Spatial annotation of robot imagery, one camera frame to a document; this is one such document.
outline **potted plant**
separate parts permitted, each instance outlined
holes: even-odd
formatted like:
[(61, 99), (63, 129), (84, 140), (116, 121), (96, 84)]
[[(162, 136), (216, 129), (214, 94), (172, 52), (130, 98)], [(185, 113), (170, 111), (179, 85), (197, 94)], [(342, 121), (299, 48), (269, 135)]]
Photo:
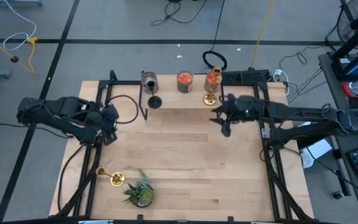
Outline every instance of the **potted plant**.
[(129, 189), (124, 191), (124, 195), (128, 195), (124, 202), (132, 203), (136, 207), (145, 208), (151, 205), (154, 200), (153, 188), (149, 185), (150, 179), (140, 170), (142, 181), (137, 181), (135, 186), (128, 183)]

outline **wooden tabletop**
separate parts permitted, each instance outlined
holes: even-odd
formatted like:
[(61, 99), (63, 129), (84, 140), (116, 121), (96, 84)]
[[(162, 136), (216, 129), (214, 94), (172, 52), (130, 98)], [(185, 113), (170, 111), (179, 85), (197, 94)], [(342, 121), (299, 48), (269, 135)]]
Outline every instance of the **wooden tabletop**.
[[(194, 82), (201, 83), (201, 79), (195, 78)], [(165, 91), (162, 86), (164, 80), (158, 77), (161, 93)], [(272, 101), (287, 103), (281, 83), (269, 83), (268, 86)], [(97, 87), (98, 82), (83, 82), (80, 98), (94, 100)], [(203, 87), (194, 86), (193, 90), (193, 93), (205, 94)], [(236, 96), (253, 95), (252, 87), (246, 86), (225, 86), (224, 92)], [(138, 214), (143, 214), (145, 220), (221, 221), (233, 216), (235, 221), (273, 221), (265, 163), (259, 159), (262, 149), (259, 124), (247, 122), (232, 125), (231, 137), (225, 138), (220, 132), (221, 127), (208, 121), (215, 114), (200, 110), (206, 108), (201, 100), (202, 95), (193, 93), (178, 94), (199, 100), (197, 105), (202, 108), (178, 109), (174, 103), (168, 103), (174, 101), (166, 98), (167, 95), (161, 95), (163, 105), (167, 103), (169, 106), (164, 105), (164, 110), (149, 109), (147, 121), (140, 114), (131, 124), (119, 124), (118, 140), (103, 146), (100, 166), (107, 173), (120, 171), (124, 173), (127, 183), (135, 184), (140, 179), (139, 169), (144, 170), (156, 193), (153, 204), (148, 208), (137, 208), (124, 203), (122, 201), (126, 196), (122, 191), (127, 189), (127, 185), (113, 187), (109, 178), (98, 177), (91, 218), (133, 220)], [(139, 86), (114, 86), (112, 96), (121, 94), (139, 99)], [(135, 106), (130, 100), (116, 98), (112, 103), (119, 112), (120, 121), (134, 117)], [(291, 122), (283, 127), (291, 127)], [(290, 141), (287, 147), (298, 150), (295, 141)], [(68, 140), (62, 165), (77, 148), (76, 140)], [(306, 214), (313, 217), (300, 157), (288, 151), (282, 151), (281, 155), (288, 191)], [(78, 186), (83, 156), (84, 151), (66, 169), (62, 205)], [(284, 217), (282, 197), (277, 192)], [(86, 190), (82, 213), (87, 194)], [(56, 193), (50, 209), (50, 214), (55, 213)]]

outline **floor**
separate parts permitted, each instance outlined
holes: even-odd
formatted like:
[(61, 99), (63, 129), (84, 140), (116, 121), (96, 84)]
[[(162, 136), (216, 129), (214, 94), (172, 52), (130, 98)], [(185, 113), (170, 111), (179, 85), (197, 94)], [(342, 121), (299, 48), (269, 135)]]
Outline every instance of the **floor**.
[[(42, 7), (14, 5), (19, 14), (37, 24), (35, 34), (40, 43), (36, 45), (32, 60), (35, 75), (10, 62), (9, 57), (0, 51), (0, 69), (13, 72), (10, 79), (0, 79), (0, 123), (17, 123), (17, 105), (23, 97), (42, 95), (52, 100), (76, 96), (83, 80), (107, 79), (111, 69), (120, 80), (137, 80), (141, 70), (159, 74), (180, 70), (208, 71), (201, 55), (211, 48), (211, 42), (207, 40), (214, 37), (221, 0), (207, 1), (190, 24), (168, 21), (157, 27), (151, 26), (152, 21), (163, 16), (166, 2), (44, 0)], [(184, 0), (175, 16), (187, 21), (202, 3)], [(249, 40), (243, 44), (233, 41), (232, 44), (215, 46), (214, 50), (227, 58), (228, 71), (245, 70), (251, 65), (255, 41), (269, 4), (268, 0), (226, 1), (218, 40)], [(254, 67), (274, 72), (284, 56), (302, 50), (305, 43), (321, 44), (336, 23), (339, 6), (339, 0), (276, 1), (262, 38), (271, 42), (260, 46)], [(66, 26), (67, 21), (68, 24), (71, 21), (70, 11), (74, 15), (71, 27)], [(31, 24), (14, 15), (9, 8), (0, 7), (0, 42), (13, 33), (31, 33), (32, 29)], [(61, 43), (61, 37), (68, 41)], [(99, 44), (95, 40), (106, 41)], [(308, 49), (304, 53), (307, 65), (302, 65), (296, 58), (286, 59), (282, 65), (290, 82), (303, 83), (318, 69), (317, 56), (327, 51), (327, 47)], [(25, 44), (13, 54), (26, 64), (30, 52), (31, 46)], [(210, 59), (212, 64), (219, 65), (216, 58)], [(310, 87), (321, 82), (324, 82), (323, 75), (315, 78)], [(326, 84), (299, 96), (290, 105), (320, 107), (325, 103), (334, 105)], [(26, 132), (26, 129), (0, 126), (0, 203), (16, 159), (20, 152), (25, 152), (21, 149)], [(29, 144), (27, 155), (4, 221), (45, 218), (52, 202), (66, 141), (37, 130), (31, 142), (25, 143)], [(333, 163), (329, 155), (323, 159), (328, 164)], [(305, 173), (316, 218), (327, 222), (358, 223), (358, 204), (354, 197), (340, 201), (331, 197), (339, 189), (335, 176), (318, 165)]]

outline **brass candlestick holder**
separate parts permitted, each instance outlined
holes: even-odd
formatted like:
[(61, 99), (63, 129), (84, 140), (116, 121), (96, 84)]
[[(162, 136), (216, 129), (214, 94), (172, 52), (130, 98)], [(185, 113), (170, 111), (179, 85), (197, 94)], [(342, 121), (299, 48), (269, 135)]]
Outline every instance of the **brass candlestick holder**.
[(112, 175), (107, 174), (106, 171), (104, 170), (104, 168), (99, 167), (96, 169), (96, 175), (98, 176), (103, 176), (103, 175), (107, 175), (110, 177), (110, 183), (111, 185), (115, 186), (115, 187), (119, 187), (121, 186), (124, 181), (125, 181), (125, 176), (122, 172), (115, 172)]
[(203, 97), (203, 101), (206, 105), (212, 106), (218, 101), (218, 98), (214, 93), (219, 90), (221, 82), (222, 69), (221, 67), (214, 67), (212, 72), (209, 72), (205, 78), (204, 89), (209, 91), (209, 93), (205, 94)]

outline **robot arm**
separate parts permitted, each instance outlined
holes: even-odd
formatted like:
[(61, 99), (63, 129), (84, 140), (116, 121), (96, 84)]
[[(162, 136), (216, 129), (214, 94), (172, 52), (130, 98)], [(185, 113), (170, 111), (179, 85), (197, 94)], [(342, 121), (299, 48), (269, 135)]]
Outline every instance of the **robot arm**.
[(58, 100), (36, 100), (24, 98), (17, 112), (17, 120), (26, 126), (45, 124), (73, 135), (82, 145), (93, 147), (98, 144), (98, 136), (103, 143), (111, 144), (117, 139), (116, 121), (119, 117), (113, 105), (101, 109), (92, 101), (74, 96)]
[[(283, 148), (292, 139), (307, 138), (310, 136), (325, 138), (330, 135), (347, 135), (352, 131), (350, 117), (342, 111), (331, 107), (316, 108), (292, 108), (282, 103), (267, 100), (258, 100), (252, 96), (240, 96), (235, 98), (228, 94), (227, 100), (222, 106), (213, 109), (218, 114), (217, 118), (210, 120), (222, 126), (222, 134), (229, 137), (230, 125), (246, 121), (263, 121), (283, 123), (286, 120), (310, 121), (311, 125), (294, 127), (290, 129), (264, 128), (264, 138), (270, 140), (270, 144)], [(226, 114), (226, 119), (221, 118), (221, 113)]]

